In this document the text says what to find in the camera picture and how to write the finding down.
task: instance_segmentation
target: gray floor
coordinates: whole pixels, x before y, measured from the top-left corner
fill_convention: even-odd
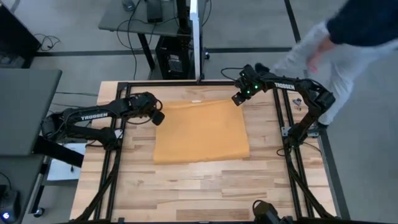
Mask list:
[[[302,36],[314,24],[332,15],[344,2],[292,0]],[[121,50],[116,34],[98,30],[109,0],[21,0],[16,16],[32,33],[61,39],[53,51]],[[207,47],[291,47],[294,37],[283,0],[213,0],[213,12],[204,28]],[[134,46],[139,43],[132,35]],[[212,54],[206,62],[206,77],[219,79],[223,67],[238,67],[257,61],[272,65],[285,53]],[[137,79],[149,73],[145,58],[138,59]],[[398,53],[370,65],[358,78],[352,98],[330,126],[338,173],[351,218],[380,222],[398,219]],[[40,57],[34,68],[59,68],[63,76],[59,91],[96,93],[103,80],[132,80],[131,56]],[[94,98],[57,96],[56,103],[92,105]],[[52,106],[51,110],[64,107]],[[75,186],[45,189],[40,206],[46,215],[24,223],[56,223],[68,220]]]

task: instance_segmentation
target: gray desk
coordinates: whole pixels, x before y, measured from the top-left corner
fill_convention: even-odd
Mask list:
[[[0,69],[0,156],[32,153],[60,77],[60,70]]]
[[[202,23],[203,18],[205,16],[205,9],[206,9],[206,0],[198,0],[200,23]],[[98,28],[102,30],[127,32],[128,20],[130,19],[132,12],[133,11],[126,12],[123,9],[122,0],[112,0],[109,3],[108,8],[106,9],[105,15],[102,17],[101,22],[99,22]],[[173,19],[177,17],[176,0],[162,1],[162,12],[163,12],[163,22],[158,23],[156,26],[154,24],[147,24],[141,22],[141,21],[147,22],[146,3],[144,0],[141,0],[140,4],[137,6],[137,9],[131,19],[130,28],[129,28],[129,32],[138,34],[142,50],[147,58],[151,71],[153,71],[154,73],[157,72],[158,69],[156,69],[156,65],[152,57],[152,53],[150,52],[149,44],[147,42],[145,34],[162,35],[169,37],[176,37],[176,36],[190,37],[191,35],[191,33],[184,34],[183,32],[178,31],[179,27],[177,25],[177,20]]]
[[[44,161],[32,154],[60,70],[0,69],[0,171],[21,195],[21,223]],[[7,184],[0,177],[0,184]]]

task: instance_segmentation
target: white paper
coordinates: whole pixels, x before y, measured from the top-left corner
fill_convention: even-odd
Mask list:
[[[86,152],[86,144],[87,143],[69,143],[65,144],[64,147],[84,155]],[[71,166],[72,165],[66,162],[52,159],[47,180],[78,180],[80,178],[80,168],[73,166],[73,172],[71,172]]]

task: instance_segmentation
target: wooden table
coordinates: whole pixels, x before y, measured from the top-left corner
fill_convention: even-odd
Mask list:
[[[116,87],[117,82],[103,82],[98,104],[114,100]],[[227,99],[237,89],[233,86],[147,86],[132,89],[133,93],[143,91],[149,91],[166,102]],[[287,123],[282,94],[279,95]],[[301,98],[296,92],[289,92],[289,96],[290,100]],[[299,122],[307,107],[303,105],[301,110],[293,104],[291,107],[295,122]],[[280,216],[294,216],[285,159],[276,154],[276,150],[282,148],[282,140],[272,91],[258,93],[245,102],[243,113],[251,156],[233,161],[154,165],[155,126],[152,123],[127,124],[113,221],[119,217],[124,217],[126,222],[253,220],[251,207],[257,199],[272,203]],[[93,121],[93,127],[109,126],[109,122],[109,118],[97,119]],[[308,138],[306,142],[319,147],[316,139]],[[300,148],[310,190],[326,210],[335,215],[320,152],[306,144]],[[79,216],[97,193],[103,157],[101,148],[87,147],[70,218]],[[299,192],[303,214],[306,215],[303,195]],[[102,217],[106,213],[107,200],[105,195]]]

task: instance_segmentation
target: black computer tower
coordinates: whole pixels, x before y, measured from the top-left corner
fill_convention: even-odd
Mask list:
[[[155,51],[164,80],[190,78],[190,41],[189,37],[160,36]]]

